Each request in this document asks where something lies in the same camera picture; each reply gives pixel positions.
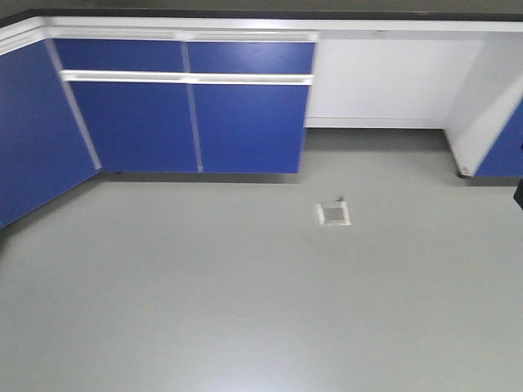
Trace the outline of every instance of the blue cabinet door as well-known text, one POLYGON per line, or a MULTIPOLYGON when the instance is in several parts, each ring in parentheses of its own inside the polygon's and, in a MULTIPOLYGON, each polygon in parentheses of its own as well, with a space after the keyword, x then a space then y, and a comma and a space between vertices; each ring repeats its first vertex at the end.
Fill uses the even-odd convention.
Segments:
POLYGON ((191 72, 310 74, 312 42, 189 42, 191 72))
POLYGON ((195 85, 203 170, 295 173, 307 86, 195 85))
POLYGON ((476 176, 523 176, 523 101, 499 134, 476 176))
POLYGON ((44 42, 0 56, 0 227, 94 174, 44 42))
POLYGON ((185 84, 71 83, 106 172, 196 172, 185 84))
POLYGON ((55 39, 64 69, 183 72, 181 43, 123 39, 55 39))

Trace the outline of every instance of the gray floor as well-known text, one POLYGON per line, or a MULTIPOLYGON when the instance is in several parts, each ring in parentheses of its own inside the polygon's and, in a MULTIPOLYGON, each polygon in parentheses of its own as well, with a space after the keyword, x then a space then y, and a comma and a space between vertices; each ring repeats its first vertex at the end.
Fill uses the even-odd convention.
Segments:
POLYGON ((454 172, 316 131, 296 183, 88 181, 0 232, 0 390, 521 392, 523 212, 454 172))

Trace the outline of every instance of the floor drain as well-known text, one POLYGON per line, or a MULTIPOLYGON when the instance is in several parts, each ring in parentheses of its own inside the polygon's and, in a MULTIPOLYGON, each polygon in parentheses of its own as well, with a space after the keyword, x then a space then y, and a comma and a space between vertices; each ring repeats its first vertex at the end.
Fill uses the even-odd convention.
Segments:
POLYGON ((348 226, 351 224, 349 209, 343 198, 335 202, 321 202, 316 204, 318 221, 322 226, 348 226))

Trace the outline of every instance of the drawer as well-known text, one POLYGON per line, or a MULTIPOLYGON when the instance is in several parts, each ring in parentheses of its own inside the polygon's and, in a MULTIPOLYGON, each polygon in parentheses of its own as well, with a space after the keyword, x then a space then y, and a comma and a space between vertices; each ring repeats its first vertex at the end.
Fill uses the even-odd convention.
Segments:
POLYGON ((55 39, 64 69, 183 72, 181 43, 121 39, 55 39))
POLYGON ((191 72, 310 74, 312 42, 189 42, 191 72))

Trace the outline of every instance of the countertop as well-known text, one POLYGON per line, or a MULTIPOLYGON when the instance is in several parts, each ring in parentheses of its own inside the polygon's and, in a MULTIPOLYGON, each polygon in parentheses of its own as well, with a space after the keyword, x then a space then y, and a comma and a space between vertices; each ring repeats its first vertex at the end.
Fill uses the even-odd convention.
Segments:
POLYGON ((0 0, 0 26, 33 16, 523 21, 523 1, 0 0))

